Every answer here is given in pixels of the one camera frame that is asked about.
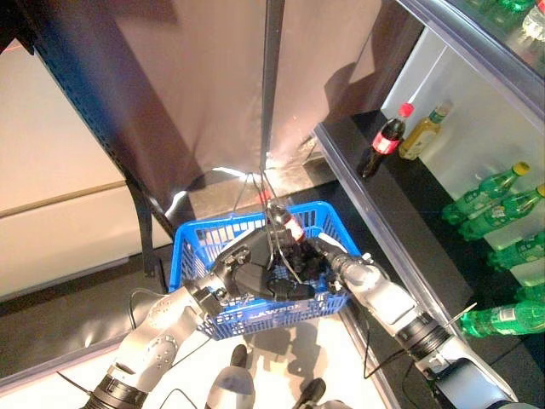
coca-cola bottle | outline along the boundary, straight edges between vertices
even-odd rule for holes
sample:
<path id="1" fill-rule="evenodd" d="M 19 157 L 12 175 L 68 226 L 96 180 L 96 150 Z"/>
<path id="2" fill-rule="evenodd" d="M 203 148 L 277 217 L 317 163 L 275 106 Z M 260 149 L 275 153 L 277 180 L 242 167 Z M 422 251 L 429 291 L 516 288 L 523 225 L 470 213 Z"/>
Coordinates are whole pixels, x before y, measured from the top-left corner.
<path id="1" fill-rule="evenodd" d="M 398 116 L 389 119 L 375 136 L 370 147 L 364 150 L 356 171 L 364 179 L 373 176 L 381 165 L 382 160 L 395 152 L 405 131 L 405 120 L 415 108 L 405 103 L 401 106 Z"/>
<path id="2" fill-rule="evenodd" d="M 277 204 L 270 204 L 268 210 L 275 223 L 283 225 L 291 232 L 291 236 L 295 242 L 301 243 L 305 239 L 305 231 L 302 229 L 297 219 L 295 219 L 295 217 L 284 207 L 278 206 Z"/>

yellow bottle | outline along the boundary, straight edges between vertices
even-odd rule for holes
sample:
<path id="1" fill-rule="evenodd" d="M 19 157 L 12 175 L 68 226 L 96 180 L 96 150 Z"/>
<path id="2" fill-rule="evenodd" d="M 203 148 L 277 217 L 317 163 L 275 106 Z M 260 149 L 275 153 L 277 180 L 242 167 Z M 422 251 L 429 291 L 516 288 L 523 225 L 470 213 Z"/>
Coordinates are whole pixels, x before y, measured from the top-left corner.
<path id="1" fill-rule="evenodd" d="M 429 145 L 441 130 L 441 121 L 452 108 L 450 102 L 443 102 L 429 114 L 422 118 L 416 127 L 410 132 L 407 139 L 399 145 L 399 156 L 403 159 L 414 160 L 424 148 Z"/>

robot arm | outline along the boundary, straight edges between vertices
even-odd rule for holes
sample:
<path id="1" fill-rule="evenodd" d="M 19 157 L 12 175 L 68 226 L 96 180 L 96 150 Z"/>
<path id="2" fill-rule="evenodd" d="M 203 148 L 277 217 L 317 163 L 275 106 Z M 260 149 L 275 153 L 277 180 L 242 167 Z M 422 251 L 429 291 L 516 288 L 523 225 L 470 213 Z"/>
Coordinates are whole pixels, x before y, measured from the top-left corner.
<path id="1" fill-rule="evenodd" d="M 349 256 L 320 238 L 309 240 L 358 302 L 369 309 L 407 351 L 416 368 L 451 407 L 485 409 L 517 401 L 508 384 L 492 368 L 423 311 L 412 296 L 391 282 L 379 267 Z"/>
<path id="2" fill-rule="evenodd" d="M 221 301 L 239 292 L 278 301 L 313 297 L 311 285 L 270 274 L 275 253 L 269 243 L 272 228 L 241 234 L 216 258 L 210 274 L 158 300 L 144 322 L 121 342 L 115 361 L 84 408 L 142 407 L 199 322 L 206 316 L 218 315 Z M 277 229 L 275 235 L 280 242 L 293 242 L 285 228 Z"/>

blue plastic basket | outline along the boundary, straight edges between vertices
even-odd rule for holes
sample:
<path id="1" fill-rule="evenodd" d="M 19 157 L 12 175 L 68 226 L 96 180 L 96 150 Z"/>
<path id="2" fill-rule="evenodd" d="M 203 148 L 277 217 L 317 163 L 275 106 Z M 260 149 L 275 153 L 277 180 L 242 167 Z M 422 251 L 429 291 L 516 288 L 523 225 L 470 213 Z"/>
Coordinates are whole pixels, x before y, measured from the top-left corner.
<path id="1" fill-rule="evenodd" d="M 289 209 L 304 228 L 307 237 L 318 236 L 324 232 L 340 242 L 350 254 L 360 254 L 330 204 L 310 202 L 291 206 Z M 188 222 L 180 226 L 175 236 L 169 291 L 178 289 L 183 279 L 204 277 L 226 244 L 247 229 L 259 228 L 263 223 L 263 214 L 253 213 Z M 278 275 L 287 274 L 285 267 L 276 269 L 275 273 Z M 310 281 L 316 289 L 314 299 L 274 302 L 253 296 L 240 297 L 226 302 L 223 313 L 206 320 L 198 329 L 219 340 L 334 314 L 344 306 L 348 295 L 345 291 L 329 293 L 324 276 Z"/>

red bottle cap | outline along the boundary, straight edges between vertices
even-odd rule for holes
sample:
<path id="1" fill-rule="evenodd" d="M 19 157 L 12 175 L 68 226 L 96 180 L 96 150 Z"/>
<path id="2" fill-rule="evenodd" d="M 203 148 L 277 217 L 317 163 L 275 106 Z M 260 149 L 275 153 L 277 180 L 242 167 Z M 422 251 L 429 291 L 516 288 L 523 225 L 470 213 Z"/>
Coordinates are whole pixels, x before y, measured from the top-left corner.
<path id="1" fill-rule="evenodd" d="M 406 102 L 399 109 L 399 115 L 401 115 L 403 118 L 408 118 L 413 113 L 414 110 L 415 110 L 415 107 L 409 102 Z"/>

